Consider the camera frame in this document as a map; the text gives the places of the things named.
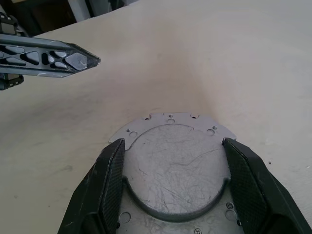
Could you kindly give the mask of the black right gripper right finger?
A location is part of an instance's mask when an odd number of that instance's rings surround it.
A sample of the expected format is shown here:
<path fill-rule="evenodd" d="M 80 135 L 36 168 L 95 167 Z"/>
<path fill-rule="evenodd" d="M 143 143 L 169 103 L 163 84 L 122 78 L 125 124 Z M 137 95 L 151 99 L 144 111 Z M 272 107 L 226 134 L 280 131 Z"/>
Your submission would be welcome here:
<path fill-rule="evenodd" d="M 244 234 L 312 234 L 288 190 L 255 152 L 225 138 L 230 191 Z"/>

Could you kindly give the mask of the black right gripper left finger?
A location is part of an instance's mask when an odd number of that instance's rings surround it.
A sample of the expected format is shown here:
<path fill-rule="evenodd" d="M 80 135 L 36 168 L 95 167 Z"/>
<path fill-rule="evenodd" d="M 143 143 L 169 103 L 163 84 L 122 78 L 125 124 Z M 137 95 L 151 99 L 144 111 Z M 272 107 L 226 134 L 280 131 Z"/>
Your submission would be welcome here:
<path fill-rule="evenodd" d="M 116 234 L 124 157 L 123 139 L 101 151 L 73 192 L 58 234 Z"/>

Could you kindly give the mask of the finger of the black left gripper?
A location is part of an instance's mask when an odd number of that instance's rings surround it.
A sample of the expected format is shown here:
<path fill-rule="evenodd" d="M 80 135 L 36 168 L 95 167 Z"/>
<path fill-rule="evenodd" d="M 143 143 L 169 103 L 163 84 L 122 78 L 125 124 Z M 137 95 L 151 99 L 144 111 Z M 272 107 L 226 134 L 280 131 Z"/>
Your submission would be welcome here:
<path fill-rule="evenodd" d="M 0 73 L 63 78 L 99 64 L 73 43 L 0 34 Z"/>

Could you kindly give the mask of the silver round motor lid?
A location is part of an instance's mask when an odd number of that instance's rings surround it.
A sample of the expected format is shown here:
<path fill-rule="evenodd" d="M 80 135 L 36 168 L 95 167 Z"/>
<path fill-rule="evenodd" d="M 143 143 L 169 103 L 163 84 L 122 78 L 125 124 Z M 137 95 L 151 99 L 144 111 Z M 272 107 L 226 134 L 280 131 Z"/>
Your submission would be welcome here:
<path fill-rule="evenodd" d="M 222 146 L 236 136 L 209 116 L 158 113 L 121 127 L 117 234 L 244 234 Z"/>

